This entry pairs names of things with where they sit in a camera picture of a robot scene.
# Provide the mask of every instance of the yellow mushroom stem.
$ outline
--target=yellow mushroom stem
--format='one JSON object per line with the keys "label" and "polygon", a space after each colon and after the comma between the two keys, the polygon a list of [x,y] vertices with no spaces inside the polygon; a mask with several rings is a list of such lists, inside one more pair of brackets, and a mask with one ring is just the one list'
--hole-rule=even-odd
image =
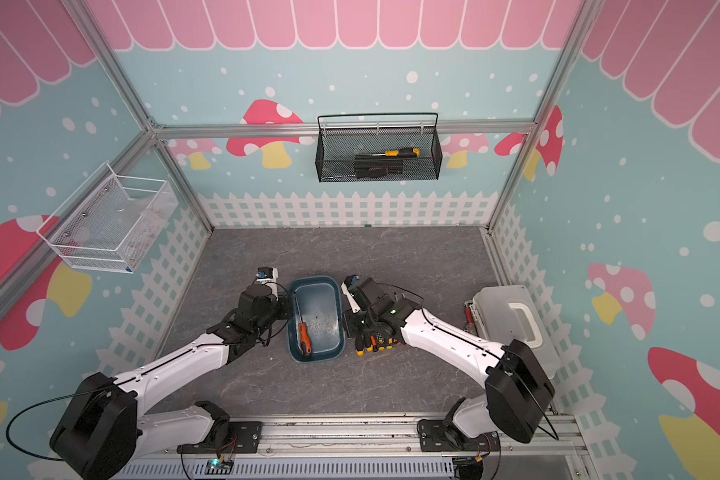
{"label": "yellow mushroom stem", "polygon": [[262,166],[264,168],[288,168],[293,161],[281,141],[274,141],[262,147]]}

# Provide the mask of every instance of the red tool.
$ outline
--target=red tool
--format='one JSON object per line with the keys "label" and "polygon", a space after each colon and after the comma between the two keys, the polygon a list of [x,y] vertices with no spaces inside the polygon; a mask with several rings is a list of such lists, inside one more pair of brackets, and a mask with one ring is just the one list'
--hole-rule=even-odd
{"label": "red tool", "polygon": [[309,334],[307,333],[307,324],[302,320],[298,324],[298,336],[299,336],[299,347],[302,350],[302,356],[306,359],[312,356],[312,343],[309,341]]}

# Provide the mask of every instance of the white polka dot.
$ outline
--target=white polka dot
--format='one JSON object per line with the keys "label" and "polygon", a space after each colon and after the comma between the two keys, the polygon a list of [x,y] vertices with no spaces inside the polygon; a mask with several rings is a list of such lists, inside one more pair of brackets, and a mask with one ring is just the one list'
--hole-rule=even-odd
{"label": "white polka dot", "polygon": [[635,293],[628,286],[625,286],[623,289],[621,289],[621,292],[619,292],[619,296],[627,303],[631,303],[632,300],[635,299]]}
{"label": "white polka dot", "polygon": [[646,306],[652,310],[656,309],[656,294],[653,292],[648,292],[643,296],[643,302],[645,302]]}
{"label": "white polka dot", "polygon": [[644,340],[646,338],[646,331],[645,329],[640,325],[632,325],[632,333],[634,334],[635,338],[638,340]]}
{"label": "white polka dot", "polygon": [[711,387],[720,390],[720,370],[701,362],[696,362],[696,369],[705,382],[709,383]]}
{"label": "white polka dot", "polygon": [[40,326],[43,322],[43,312],[45,311],[45,298],[32,302],[27,307],[27,322],[32,326]]}
{"label": "white polka dot", "polygon": [[704,238],[706,238],[710,242],[719,242],[720,241],[720,222],[718,222],[718,221],[709,222],[706,226],[704,226]]}
{"label": "white polka dot", "polygon": [[701,304],[704,306],[714,306],[715,297],[711,296],[709,293],[705,293],[701,295],[701,298],[699,298],[699,302],[701,302]]}
{"label": "white polka dot", "polygon": [[289,118],[291,115],[293,115],[293,112],[285,105],[277,104],[275,110],[277,110],[277,114],[283,118]]}
{"label": "white polka dot", "polygon": [[694,412],[696,410],[696,400],[693,398],[693,394],[688,387],[684,386],[677,380],[665,380],[661,384],[673,397],[686,406],[689,410]]}
{"label": "white polka dot", "polygon": [[258,149],[259,149],[259,146],[256,144],[245,144],[242,147],[242,151],[244,151],[246,153],[246,155],[250,155]]}
{"label": "white polka dot", "polygon": [[25,232],[34,232],[43,224],[43,217],[39,215],[22,216],[16,219],[16,224]]}

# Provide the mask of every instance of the black wire mesh basket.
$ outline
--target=black wire mesh basket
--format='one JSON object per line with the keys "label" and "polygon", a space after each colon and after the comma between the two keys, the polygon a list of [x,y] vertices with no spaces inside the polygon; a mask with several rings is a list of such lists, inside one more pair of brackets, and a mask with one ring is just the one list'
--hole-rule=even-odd
{"label": "black wire mesh basket", "polygon": [[321,115],[317,122],[321,182],[440,177],[436,113]]}

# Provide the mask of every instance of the wall-mounted basket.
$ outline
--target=wall-mounted basket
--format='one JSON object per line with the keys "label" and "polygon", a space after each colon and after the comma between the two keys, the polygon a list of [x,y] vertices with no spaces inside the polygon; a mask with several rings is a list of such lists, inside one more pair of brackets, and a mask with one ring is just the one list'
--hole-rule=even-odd
{"label": "wall-mounted basket", "polygon": [[317,122],[315,162],[321,182],[440,176],[436,113],[321,115]]}
{"label": "wall-mounted basket", "polygon": [[[77,193],[100,180],[82,200]],[[132,274],[179,205],[167,180],[117,175],[102,164],[38,228],[67,265]],[[59,212],[70,212],[58,224]]]}

